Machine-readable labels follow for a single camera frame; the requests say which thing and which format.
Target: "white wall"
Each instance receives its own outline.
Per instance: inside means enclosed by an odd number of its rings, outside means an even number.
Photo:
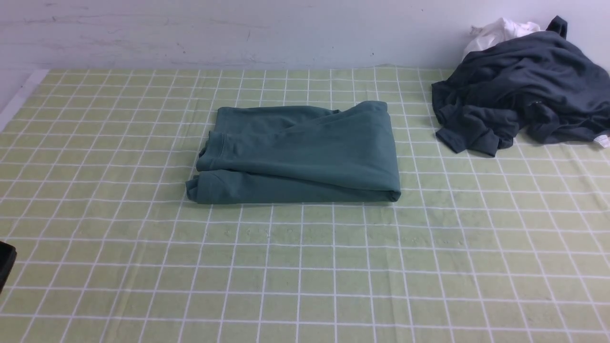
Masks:
[[[472,24],[546,26],[556,14],[610,68],[609,10],[608,0],[3,0],[0,69],[452,67]]]

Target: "ribbed cuff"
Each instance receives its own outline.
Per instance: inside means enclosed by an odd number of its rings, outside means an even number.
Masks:
[[[441,128],[436,131],[436,137],[456,154],[461,153],[467,148],[464,139],[447,128]]]
[[[223,153],[224,134],[220,132],[210,131],[205,148],[201,150],[199,159],[195,165],[198,172],[213,170],[214,160],[219,158]]]
[[[193,176],[186,182],[187,198],[199,204],[212,204],[215,198],[212,196],[212,182],[218,182],[213,172],[201,173]]]

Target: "white cloth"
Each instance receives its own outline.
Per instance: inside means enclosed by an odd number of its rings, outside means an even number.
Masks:
[[[471,51],[482,51],[500,42],[523,37],[538,31],[541,31],[541,29],[536,23],[530,21],[525,24],[515,23],[506,18],[500,18],[485,27],[473,27],[470,32],[477,36],[464,49],[462,60]]]

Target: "folded green sweatshirt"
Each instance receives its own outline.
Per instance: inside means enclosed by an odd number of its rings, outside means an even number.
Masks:
[[[387,104],[218,109],[186,182],[201,204],[396,201],[400,178]]]

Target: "black object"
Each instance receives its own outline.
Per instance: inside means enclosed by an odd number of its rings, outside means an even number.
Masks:
[[[559,17],[550,28],[567,32]],[[432,85],[436,136],[454,152],[495,156],[519,130],[536,142],[591,142],[610,132],[610,77],[553,31],[469,53],[446,81]]]
[[[13,269],[17,250],[10,244],[0,242],[0,293],[6,280],[9,278],[10,270]]]
[[[568,36],[568,22],[556,16],[547,26],[547,31],[557,32],[563,39]]]

